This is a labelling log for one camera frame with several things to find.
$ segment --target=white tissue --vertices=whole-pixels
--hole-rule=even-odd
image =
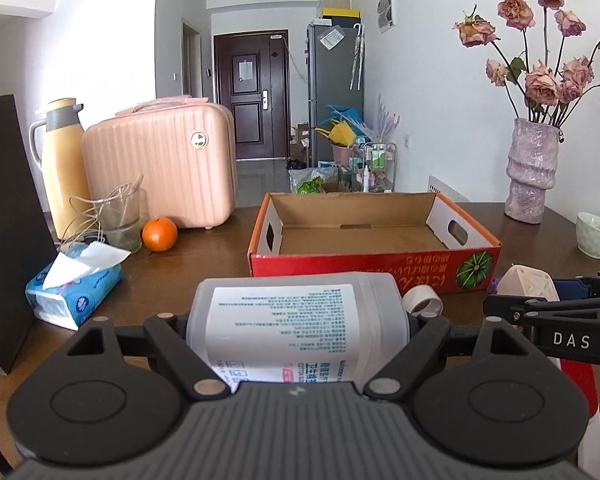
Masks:
[[[58,257],[49,269],[42,290],[62,286],[101,270],[122,263],[131,254],[130,251],[112,247],[100,242],[91,243],[80,256],[70,258],[58,253]]]

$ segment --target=tissue pack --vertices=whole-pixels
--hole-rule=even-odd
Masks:
[[[122,266],[117,264],[91,276],[42,290],[50,268],[51,264],[27,284],[27,301],[38,319],[71,330],[78,330],[122,279]]]

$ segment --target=brown front door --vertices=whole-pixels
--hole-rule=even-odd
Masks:
[[[234,115],[238,159],[286,156],[290,123],[283,37],[286,30],[214,38],[218,97]]]

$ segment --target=gray refrigerator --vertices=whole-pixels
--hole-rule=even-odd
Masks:
[[[309,131],[311,142],[311,165],[317,166],[319,160],[333,160],[331,143],[315,128],[331,115],[325,109],[327,105],[356,108],[364,113],[364,87],[358,90],[358,69],[353,90],[349,90],[351,71],[356,44],[355,28],[342,28],[345,37],[331,50],[328,50],[318,38],[331,27],[309,25]]]

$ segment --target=tile floor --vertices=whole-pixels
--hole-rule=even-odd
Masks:
[[[259,206],[266,192],[289,192],[286,160],[238,162],[238,207]]]

